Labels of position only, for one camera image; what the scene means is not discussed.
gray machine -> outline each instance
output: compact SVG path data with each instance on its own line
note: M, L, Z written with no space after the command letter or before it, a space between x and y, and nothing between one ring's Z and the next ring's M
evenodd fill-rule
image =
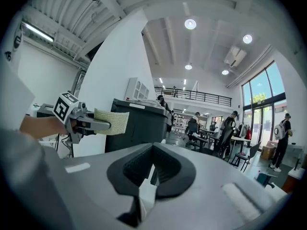
M264 226L278 204L263 187L225 161L160 143L61 160L28 136L0 132L0 163L11 191L51 229L238 229ZM68 173L72 166L88 166ZM155 205L140 219L139 186L154 165ZM248 222L223 192L235 184L261 213Z

sky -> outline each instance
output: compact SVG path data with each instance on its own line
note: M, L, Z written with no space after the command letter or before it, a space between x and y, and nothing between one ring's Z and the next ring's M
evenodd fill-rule
M283 81L275 62L270 67L267 68L267 73L271 82L273 95L275 96L283 93L284 92ZM252 81L250 81L250 85L252 88L253 96L258 95L260 93L265 93L267 98L272 97L269 80L265 71L263 71ZM243 90L244 90L244 102L245 102L244 105L249 105L251 96L250 96L248 83L243 86Z

backpack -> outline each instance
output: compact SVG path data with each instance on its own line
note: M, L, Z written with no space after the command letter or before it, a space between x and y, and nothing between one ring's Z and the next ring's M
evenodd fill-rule
M286 120L283 122L280 122L280 124L276 125L274 128L274 135L275 135L275 140L281 140L286 136L286 131L284 129L284 123Z

sponge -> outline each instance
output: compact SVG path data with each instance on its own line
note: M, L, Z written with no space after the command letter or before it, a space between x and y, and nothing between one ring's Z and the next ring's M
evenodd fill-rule
M95 130L96 134L103 134L107 136L114 136L118 134L124 134L126 132L129 113L112 113L95 108L94 119L107 121L111 124L110 129L107 130Z

white wall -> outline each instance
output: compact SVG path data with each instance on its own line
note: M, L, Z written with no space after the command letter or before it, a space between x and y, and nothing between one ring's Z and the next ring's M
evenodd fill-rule
M18 76L35 95L34 103L54 104L61 92L71 90L78 70L24 43Z
M276 52L273 57L283 80L288 112L291 115L293 137L289 139L289 143L296 142L297 145L306 147L306 86L291 63L281 53Z
M129 78L138 77L149 89L148 99L156 99L141 31L147 24L143 10L129 14L109 34L96 53L82 84L79 99L89 110L111 110L114 98L123 100ZM84 137L74 146L75 156L105 151L105 135Z

